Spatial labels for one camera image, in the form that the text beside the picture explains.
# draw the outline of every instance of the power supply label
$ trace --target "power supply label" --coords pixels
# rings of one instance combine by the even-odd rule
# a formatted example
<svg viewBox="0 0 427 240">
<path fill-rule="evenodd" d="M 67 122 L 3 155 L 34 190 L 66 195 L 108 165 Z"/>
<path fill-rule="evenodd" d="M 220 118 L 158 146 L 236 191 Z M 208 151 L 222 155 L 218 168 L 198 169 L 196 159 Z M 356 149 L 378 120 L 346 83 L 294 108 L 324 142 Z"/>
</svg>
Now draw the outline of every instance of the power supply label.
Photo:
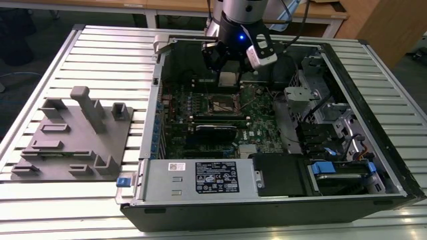
<svg viewBox="0 0 427 240">
<path fill-rule="evenodd" d="M 236 162 L 196 162 L 194 190 L 198 194 L 238 193 Z"/>
</svg>

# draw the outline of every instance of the slotted aluminum surface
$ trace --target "slotted aluminum surface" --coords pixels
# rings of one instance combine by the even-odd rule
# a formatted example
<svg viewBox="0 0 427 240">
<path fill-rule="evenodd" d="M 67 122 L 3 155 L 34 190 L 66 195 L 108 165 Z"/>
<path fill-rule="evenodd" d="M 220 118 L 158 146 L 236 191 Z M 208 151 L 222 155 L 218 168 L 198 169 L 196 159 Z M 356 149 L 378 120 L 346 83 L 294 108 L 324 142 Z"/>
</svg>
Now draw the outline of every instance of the slotted aluminum surface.
<svg viewBox="0 0 427 240">
<path fill-rule="evenodd" d="M 31 134 L 43 117 L 42 98 L 65 98 L 73 86 L 87 86 L 89 96 L 102 105 L 125 102 L 136 112 L 126 139 L 122 172 L 136 170 L 150 79 L 154 67 L 154 35 L 201 36 L 200 31 L 85 26 L 73 30 L 0 145 L 0 181 L 10 179 Z M 276 40 L 290 37 L 274 36 Z M 304 42 L 328 42 L 381 123 L 392 143 L 424 191 L 427 189 L 427 124 L 408 93 L 368 46 L 356 40 L 301 37 Z M 132 189 L 124 188 L 124 197 Z M 0 239 L 413 239 L 427 236 L 427 201 L 398 210 L 377 212 L 345 224 L 305 225 L 217 231 L 138 232 L 114 202 L 113 182 L 0 184 Z"/>
</svg>

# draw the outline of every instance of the motherboard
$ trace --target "motherboard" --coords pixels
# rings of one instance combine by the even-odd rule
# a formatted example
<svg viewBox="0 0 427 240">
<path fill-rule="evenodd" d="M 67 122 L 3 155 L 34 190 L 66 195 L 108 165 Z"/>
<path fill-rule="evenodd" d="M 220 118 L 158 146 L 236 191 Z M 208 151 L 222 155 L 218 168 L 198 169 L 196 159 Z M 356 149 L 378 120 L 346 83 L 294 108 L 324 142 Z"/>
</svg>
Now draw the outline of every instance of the motherboard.
<svg viewBox="0 0 427 240">
<path fill-rule="evenodd" d="M 244 83 L 234 93 L 192 90 L 184 85 L 162 88 L 166 159 L 236 159 L 282 152 L 273 111 L 277 93 Z"/>
</svg>

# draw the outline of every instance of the blue release tab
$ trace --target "blue release tab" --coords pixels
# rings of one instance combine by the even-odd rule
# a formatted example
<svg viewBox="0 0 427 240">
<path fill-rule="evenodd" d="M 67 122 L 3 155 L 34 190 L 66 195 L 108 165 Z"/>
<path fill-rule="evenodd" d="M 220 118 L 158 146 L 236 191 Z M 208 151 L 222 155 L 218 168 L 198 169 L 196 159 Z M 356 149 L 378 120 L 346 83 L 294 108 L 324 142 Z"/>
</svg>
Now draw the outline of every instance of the blue release tab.
<svg viewBox="0 0 427 240">
<path fill-rule="evenodd" d="M 324 147 L 324 150 L 326 150 L 328 154 L 330 154 L 332 156 L 336 156 L 336 152 L 333 152 L 330 148 Z"/>
<path fill-rule="evenodd" d="M 313 174 L 333 174 L 336 173 L 334 167 L 330 161 L 317 161 L 310 165 Z"/>
<path fill-rule="evenodd" d="M 118 177 L 117 182 L 114 183 L 117 188 L 129 188 L 130 187 L 130 178 L 129 177 Z"/>
<path fill-rule="evenodd" d="M 366 167 L 368 167 L 368 170 L 370 171 L 370 173 L 376 172 L 376 167 L 374 167 L 373 162 L 368 162 Z"/>
</svg>

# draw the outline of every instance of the circuit board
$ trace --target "circuit board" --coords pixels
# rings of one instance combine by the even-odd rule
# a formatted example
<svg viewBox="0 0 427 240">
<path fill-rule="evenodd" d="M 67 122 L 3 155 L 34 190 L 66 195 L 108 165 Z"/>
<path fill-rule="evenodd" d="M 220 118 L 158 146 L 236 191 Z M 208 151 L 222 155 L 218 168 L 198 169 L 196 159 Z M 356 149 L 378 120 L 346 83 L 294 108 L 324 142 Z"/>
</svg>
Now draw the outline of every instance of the circuit board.
<svg viewBox="0 0 427 240">
<path fill-rule="evenodd" d="M 281 153 L 273 112 L 273 96 L 262 86 L 242 84 L 234 94 L 192 92 L 182 85 L 165 87 L 166 159 L 236 159 L 240 145 L 256 145 L 256 152 Z M 234 128 L 226 143 L 192 140 L 196 126 Z"/>
</svg>

